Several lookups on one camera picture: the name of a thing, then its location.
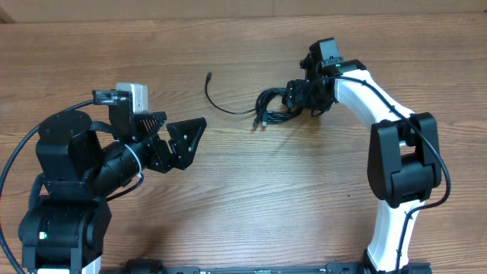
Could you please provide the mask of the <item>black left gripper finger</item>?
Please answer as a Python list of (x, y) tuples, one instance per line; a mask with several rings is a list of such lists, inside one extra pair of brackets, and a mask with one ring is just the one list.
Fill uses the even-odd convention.
[(207, 122), (204, 117), (167, 124), (167, 131), (170, 135), (169, 146), (175, 168), (185, 170), (193, 163), (196, 149), (206, 126)]
[(133, 133), (158, 133), (167, 120), (164, 111), (132, 114)]

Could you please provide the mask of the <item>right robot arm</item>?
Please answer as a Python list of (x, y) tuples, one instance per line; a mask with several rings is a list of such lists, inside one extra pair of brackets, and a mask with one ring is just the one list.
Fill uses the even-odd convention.
[(444, 172), (436, 119), (394, 100), (365, 65), (341, 57), (333, 38), (313, 43), (300, 67), (304, 78), (287, 83), (282, 100), (287, 108), (319, 116), (343, 104), (370, 133), (367, 178), (377, 198), (374, 233), (362, 263), (342, 264), (336, 272), (430, 273), (430, 263), (411, 262), (408, 250), (415, 221)]

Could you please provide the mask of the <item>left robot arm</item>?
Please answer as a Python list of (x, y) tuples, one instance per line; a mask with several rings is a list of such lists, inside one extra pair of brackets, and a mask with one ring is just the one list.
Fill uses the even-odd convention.
[[(108, 202), (144, 169), (167, 173), (188, 168), (206, 128), (204, 118), (166, 125), (163, 112), (135, 113), (111, 104), (109, 123), (68, 110), (40, 124), (38, 180), (46, 195), (32, 196), (18, 230), (22, 266), (30, 271), (80, 273), (103, 254), (112, 217)], [(170, 140), (159, 137), (166, 126)]]

